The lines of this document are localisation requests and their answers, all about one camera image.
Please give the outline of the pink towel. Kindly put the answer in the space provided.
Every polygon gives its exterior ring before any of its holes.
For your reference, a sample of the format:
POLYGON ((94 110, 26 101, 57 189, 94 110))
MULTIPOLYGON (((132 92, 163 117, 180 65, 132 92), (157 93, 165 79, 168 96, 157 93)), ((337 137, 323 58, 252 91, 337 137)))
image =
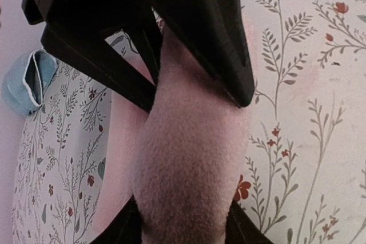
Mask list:
POLYGON ((133 196, 142 243, 224 243, 251 108, 237 108, 168 28, 151 112, 112 93, 109 140, 94 229, 133 196))

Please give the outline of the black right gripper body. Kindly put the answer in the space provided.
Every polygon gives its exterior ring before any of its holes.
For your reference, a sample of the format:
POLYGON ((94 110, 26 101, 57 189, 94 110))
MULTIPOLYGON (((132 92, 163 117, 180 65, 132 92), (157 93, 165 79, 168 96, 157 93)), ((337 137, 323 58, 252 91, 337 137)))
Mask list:
POLYGON ((132 41, 159 41, 160 30, 148 0, 23 0, 29 24, 46 23, 60 41, 103 41, 115 31, 132 41))

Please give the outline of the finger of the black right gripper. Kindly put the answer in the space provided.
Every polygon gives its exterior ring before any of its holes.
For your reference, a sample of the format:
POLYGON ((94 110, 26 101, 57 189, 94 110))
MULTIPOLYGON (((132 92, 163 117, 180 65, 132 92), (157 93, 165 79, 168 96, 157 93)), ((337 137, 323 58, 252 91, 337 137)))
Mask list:
POLYGON ((238 107, 254 95, 240 0, 146 0, 238 107))
POLYGON ((41 43, 60 61, 112 89, 145 112, 151 111, 155 86, 95 30, 49 23, 41 43))

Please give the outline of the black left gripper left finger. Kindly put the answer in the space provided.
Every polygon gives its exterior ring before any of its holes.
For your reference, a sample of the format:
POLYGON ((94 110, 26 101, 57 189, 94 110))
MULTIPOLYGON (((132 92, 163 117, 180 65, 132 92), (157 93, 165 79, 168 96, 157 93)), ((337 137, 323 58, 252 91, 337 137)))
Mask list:
POLYGON ((107 228, 90 244, 141 244, 141 215, 132 196, 107 228))

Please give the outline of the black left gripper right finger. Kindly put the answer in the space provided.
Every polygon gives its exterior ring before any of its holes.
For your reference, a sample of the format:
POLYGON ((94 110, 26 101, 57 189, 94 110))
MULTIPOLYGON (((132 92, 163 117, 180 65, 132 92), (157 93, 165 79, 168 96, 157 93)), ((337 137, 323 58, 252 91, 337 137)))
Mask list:
POLYGON ((233 201, 226 221, 226 244, 273 244, 233 201))

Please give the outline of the light blue towel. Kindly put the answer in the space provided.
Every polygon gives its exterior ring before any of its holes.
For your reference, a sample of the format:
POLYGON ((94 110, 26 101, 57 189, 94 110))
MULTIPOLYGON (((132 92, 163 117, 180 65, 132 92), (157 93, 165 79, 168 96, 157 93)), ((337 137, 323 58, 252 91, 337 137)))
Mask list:
POLYGON ((2 100, 19 115, 34 113, 43 106, 57 69, 58 60, 43 49, 22 54, 3 77, 2 100))

